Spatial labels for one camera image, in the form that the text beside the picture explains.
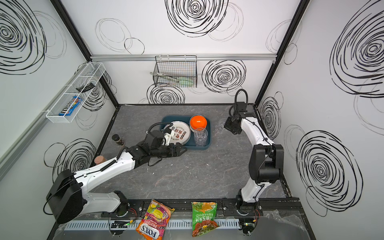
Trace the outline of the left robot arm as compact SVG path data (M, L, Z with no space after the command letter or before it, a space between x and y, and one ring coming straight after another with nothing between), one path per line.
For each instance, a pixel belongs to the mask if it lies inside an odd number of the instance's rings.
M71 170L61 172L46 197L56 223L68 223L89 213L113 213L119 209L127 212L129 202L122 192L100 194L91 191L122 173L149 164L151 158L161 161L184 154L187 147L171 143L173 135L173 130L148 131L143 141L131 147L123 146L116 157L106 162L74 173Z

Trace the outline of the clear drinking glass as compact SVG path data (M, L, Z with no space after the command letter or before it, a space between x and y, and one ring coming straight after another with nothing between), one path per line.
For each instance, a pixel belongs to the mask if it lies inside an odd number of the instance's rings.
M194 132L194 141L197 147L204 147L208 140L208 131L205 128L197 128Z

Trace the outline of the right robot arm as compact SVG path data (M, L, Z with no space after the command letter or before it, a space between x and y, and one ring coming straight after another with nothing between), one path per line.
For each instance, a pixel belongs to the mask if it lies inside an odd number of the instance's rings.
M252 145L250 178L236 197L237 211L245 216L251 211L250 205L258 204L263 191L283 176L284 148L267 136L257 114L248 112L245 102L230 107L224 128L234 135L245 133Z

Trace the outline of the orange plastic bowl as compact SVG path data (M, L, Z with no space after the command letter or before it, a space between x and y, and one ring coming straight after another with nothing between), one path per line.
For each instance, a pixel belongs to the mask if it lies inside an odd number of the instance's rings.
M205 129L207 127L208 121L202 115L194 115L190 118L190 128L194 131L199 128Z

